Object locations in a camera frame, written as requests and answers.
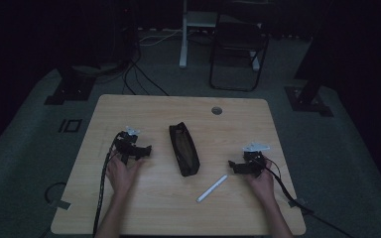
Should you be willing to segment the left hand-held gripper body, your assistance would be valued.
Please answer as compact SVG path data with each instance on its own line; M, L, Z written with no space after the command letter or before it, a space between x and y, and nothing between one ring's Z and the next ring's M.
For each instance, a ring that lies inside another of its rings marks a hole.
M121 155L121 162L128 164L131 155L137 154L135 143L138 140L139 130L135 130L129 126L124 131L119 132L114 141L116 151Z

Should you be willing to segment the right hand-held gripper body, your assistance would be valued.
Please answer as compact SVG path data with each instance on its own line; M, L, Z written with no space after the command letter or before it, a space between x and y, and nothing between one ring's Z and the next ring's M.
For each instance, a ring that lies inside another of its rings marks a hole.
M245 175L252 175L254 177L260 176L266 168L266 158L263 151L269 150L270 147L259 143L250 143L243 148L243 159L245 161Z

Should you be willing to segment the person's left hand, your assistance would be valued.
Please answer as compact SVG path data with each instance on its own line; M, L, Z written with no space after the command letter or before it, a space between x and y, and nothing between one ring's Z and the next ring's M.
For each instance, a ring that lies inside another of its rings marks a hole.
M118 152L110 153L106 169L106 176L113 188L115 196L124 197L132 186L139 169L144 164L142 159L136 161L131 167L127 167L118 156Z

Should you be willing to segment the person's right hand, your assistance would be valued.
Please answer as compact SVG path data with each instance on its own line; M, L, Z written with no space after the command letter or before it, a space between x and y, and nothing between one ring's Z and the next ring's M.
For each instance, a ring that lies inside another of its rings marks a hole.
M271 206L276 202L274 194L274 178L269 172L272 163L270 161L266 162L266 168L258 176L254 177L252 175L246 175L244 178L252 188L254 194L259 199L262 205Z

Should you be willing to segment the white pen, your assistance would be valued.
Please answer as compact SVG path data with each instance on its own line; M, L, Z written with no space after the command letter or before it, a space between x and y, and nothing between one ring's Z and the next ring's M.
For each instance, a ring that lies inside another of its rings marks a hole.
M204 191L197 199L196 202L200 203L205 200L211 193L213 193L221 184L223 184L228 178L228 175L223 175L214 184L212 184L206 191Z

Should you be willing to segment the black pencil case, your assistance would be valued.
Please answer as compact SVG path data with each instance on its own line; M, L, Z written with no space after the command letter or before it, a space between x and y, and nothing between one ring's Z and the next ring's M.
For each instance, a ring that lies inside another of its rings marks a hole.
M191 137L191 133L184 122L169 127L172 146L183 177L197 174L200 162Z

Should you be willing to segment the black folding chair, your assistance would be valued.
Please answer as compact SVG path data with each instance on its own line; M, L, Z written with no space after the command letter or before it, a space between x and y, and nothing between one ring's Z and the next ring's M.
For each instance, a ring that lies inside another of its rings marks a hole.
M253 91L260 82L262 63L265 60L269 47L271 30L277 22L277 14L274 13L219 13L216 18L213 43L210 52L209 85L214 89L232 91ZM234 87L233 85L217 85L213 80L215 53L217 49L225 51L248 52L251 58L250 64L258 58L259 68L256 79L249 88Z

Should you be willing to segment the black stand with base plate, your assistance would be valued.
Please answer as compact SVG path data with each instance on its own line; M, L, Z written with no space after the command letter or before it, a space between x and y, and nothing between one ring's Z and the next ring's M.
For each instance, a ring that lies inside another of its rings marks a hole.
M63 105L66 101L87 101L96 77L77 72L71 66L57 68L61 82L53 95L45 100L46 105Z
M313 35L312 43L299 66L296 75L305 75L304 87L286 86L285 91L294 111L316 112L322 117L332 117L333 113L319 96L323 84L325 58L322 55L324 40L321 37L323 25L326 22L333 0L326 0L326 6L320 16L319 27Z

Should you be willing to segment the white metal desk frame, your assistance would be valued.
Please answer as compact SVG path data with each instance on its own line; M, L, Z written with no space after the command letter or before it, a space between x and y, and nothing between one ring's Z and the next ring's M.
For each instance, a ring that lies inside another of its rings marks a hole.
M188 65L189 28L208 28L212 30L215 27L217 14L215 12L190 11L188 9L188 0L182 1L182 45L179 58L179 68L186 68Z

